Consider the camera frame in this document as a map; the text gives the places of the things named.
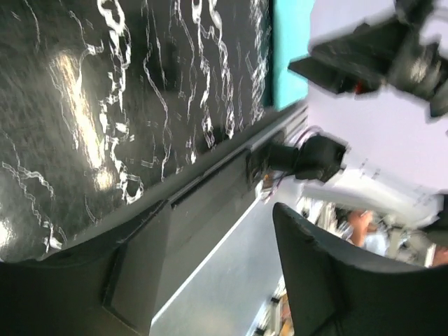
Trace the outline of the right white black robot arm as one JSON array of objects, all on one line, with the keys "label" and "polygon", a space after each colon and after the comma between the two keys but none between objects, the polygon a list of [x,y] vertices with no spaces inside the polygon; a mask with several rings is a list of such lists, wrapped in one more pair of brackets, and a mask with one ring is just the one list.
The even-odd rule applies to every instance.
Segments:
[{"label": "right white black robot arm", "polygon": [[[313,45],[307,57],[290,62],[288,68],[336,95],[367,95],[391,85],[427,102],[430,119],[441,119],[447,114],[447,59],[438,41],[419,42],[434,10],[433,1],[397,1],[392,15]],[[320,133],[300,145],[273,146],[269,165],[314,182],[317,198],[390,215],[395,226],[447,244],[445,192],[429,192],[390,177],[359,160],[338,139]]]}]

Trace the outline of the teal t shirt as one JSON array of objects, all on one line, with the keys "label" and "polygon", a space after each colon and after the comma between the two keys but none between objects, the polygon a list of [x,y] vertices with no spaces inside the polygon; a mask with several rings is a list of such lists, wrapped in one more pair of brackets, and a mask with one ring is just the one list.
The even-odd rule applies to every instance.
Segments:
[{"label": "teal t shirt", "polygon": [[288,65],[308,55],[313,6],[314,0],[273,2],[273,91],[279,110],[308,93],[307,80],[289,71]]}]

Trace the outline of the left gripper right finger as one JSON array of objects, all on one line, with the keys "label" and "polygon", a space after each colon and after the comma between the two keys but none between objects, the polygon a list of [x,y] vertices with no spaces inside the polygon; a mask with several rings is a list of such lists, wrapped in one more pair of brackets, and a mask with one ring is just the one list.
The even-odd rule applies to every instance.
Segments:
[{"label": "left gripper right finger", "polygon": [[381,257],[272,211],[296,335],[446,335],[447,267]]}]

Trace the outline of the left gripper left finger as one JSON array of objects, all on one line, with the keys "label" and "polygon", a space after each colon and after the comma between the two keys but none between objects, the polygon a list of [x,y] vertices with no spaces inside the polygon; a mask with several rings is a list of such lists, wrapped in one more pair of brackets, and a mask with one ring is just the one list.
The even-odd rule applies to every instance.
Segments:
[{"label": "left gripper left finger", "polygon": [[172,208],[133,219],[42,261],[1,265],[2,335],[147,335]]}]

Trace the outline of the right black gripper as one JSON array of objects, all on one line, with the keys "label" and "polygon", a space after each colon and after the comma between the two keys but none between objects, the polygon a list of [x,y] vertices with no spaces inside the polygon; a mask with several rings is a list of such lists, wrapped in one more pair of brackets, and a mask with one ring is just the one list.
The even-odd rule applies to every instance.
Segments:
[{"label": "right black gripper", "polygon": [[440,41],[420,44],[434,1],[396,1],[397,20],[360,24],[352,32],[313,45],[288,69],[324,90],[364,95],[388,84],[429,103],[429,116],[447,115],[447,58]]}]

